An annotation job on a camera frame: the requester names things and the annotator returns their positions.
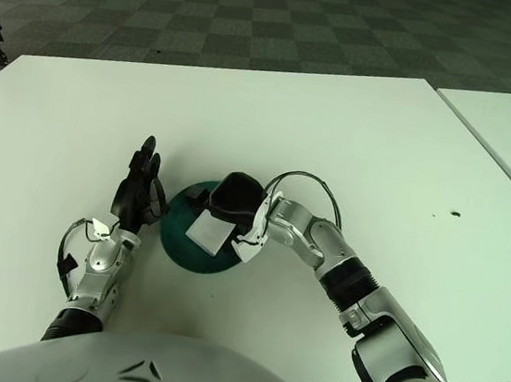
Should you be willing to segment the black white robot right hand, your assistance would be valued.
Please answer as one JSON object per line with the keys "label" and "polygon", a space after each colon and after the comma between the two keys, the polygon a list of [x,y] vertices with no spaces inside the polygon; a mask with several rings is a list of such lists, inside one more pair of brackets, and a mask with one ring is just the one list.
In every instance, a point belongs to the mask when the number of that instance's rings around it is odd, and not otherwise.
{"label": "black white robot right hand", "polygon": [[230,245],[237,258],[246,263],[268,241],[268,212],[278,196],[266,192],[248,174],[231,172],[212,189],[193,185],[184,199],[195,212],[185,237],[211,257]]}

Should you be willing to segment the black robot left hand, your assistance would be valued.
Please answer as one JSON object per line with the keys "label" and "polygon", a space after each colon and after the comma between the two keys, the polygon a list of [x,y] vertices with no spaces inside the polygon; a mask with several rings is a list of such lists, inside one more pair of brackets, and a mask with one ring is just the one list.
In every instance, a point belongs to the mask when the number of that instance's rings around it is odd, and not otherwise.
{"label": "black robot left hand", "polygon": [[118,218],[118,227],[138,234],[142,226],[151,226],[169,211],[163,185],[158,178],[161,156],[156,152],[156,138],[146,138],[134,152],[129,172],[114,196],[110,213]]}

